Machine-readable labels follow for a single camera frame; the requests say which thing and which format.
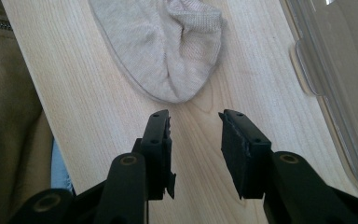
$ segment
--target brown pants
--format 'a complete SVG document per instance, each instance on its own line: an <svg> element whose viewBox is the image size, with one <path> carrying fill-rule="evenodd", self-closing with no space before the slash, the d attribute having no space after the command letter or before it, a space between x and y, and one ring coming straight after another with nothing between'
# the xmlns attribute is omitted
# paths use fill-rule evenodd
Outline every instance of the brown pants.
<svg viewBox="0 0 358 224"><path fill-rule="evenodd" d="M0 2L0 20L7 21ZM0 223L50 185L52 134L13 31L0 28Z"/></svg>

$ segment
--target person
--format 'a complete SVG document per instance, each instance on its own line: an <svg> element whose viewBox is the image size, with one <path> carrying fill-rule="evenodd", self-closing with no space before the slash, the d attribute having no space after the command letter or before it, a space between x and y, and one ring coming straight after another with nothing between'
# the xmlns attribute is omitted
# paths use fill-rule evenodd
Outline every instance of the person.
<svg viewBox="0 0 358 224"><path fill-rule="evenodd" d="M53 136L0 1L0 223L50 188Z"/></svg>

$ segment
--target light wood surface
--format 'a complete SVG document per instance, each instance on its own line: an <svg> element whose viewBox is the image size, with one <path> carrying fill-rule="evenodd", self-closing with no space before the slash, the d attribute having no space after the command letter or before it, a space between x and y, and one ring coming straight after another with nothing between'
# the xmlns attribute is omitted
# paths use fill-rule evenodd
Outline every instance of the light wood surface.
<svg viewBox="0 0 358 224"><path fill-rule="evenodd" d="M112 159L142 137L148 116L168 108L176 195L151 203L151 223L267 222L262 202L239 200L220 151L217 112L230 108L273 150L300 154L327 184L358 195L316 98L298 84L278 0L204 1L223 11L225 46L210 81L181 105L149 100L118 72L87 0L3 2L78 193L103 181Z"/></svg>

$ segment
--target blue fabric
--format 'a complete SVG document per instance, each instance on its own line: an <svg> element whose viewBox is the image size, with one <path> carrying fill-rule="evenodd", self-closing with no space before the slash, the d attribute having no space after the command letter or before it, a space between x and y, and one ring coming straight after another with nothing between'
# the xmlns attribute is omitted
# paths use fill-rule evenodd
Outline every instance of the blue fabric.
<svg viewBox="0 0 358 224"><path fill-rule="evenodd" d="M74 189L65 163L63 163L60 149L55 140L51 159L51 187L53 189L68 189L71 192L73 192Z"/></svg>

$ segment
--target container lid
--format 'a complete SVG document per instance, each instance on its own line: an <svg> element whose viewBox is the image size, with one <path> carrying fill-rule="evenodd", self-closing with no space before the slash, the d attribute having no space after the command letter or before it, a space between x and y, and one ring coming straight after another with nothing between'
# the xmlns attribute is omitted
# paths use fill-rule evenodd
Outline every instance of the container lid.
<svg viewBox="0 0 358 224"><path fill-rule="evenodd" d="M339 155L358 181L358 0L286 0L296 60L332 121Z"/></svg>

